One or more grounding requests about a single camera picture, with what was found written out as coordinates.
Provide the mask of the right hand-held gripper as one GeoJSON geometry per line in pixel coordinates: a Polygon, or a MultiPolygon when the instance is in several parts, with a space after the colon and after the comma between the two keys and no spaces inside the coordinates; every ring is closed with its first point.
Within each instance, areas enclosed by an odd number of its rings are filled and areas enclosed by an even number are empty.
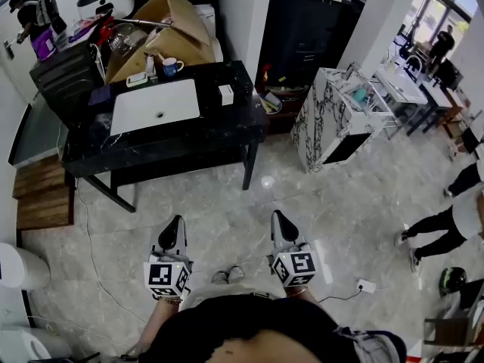
{"type": "Polygon", "coordinates": [[[306,286],[316,275],[315,253],[308,243],[295,242],[298,228],[278,209],[271,215],[271,239],[274,249],[268,256],[271,273],[284,288],[306,286]]]}

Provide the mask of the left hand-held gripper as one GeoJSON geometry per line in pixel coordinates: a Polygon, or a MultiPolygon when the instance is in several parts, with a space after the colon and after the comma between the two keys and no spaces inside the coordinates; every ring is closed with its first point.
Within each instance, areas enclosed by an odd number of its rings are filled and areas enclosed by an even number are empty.
{"type": "Polygon", "coordinates": [[[158,244],[150,246],[143,264],[144,285],[153,298],[182,298],[193,262],[186,256],[186,224],[180,215],[162,230],[158,244]]]}

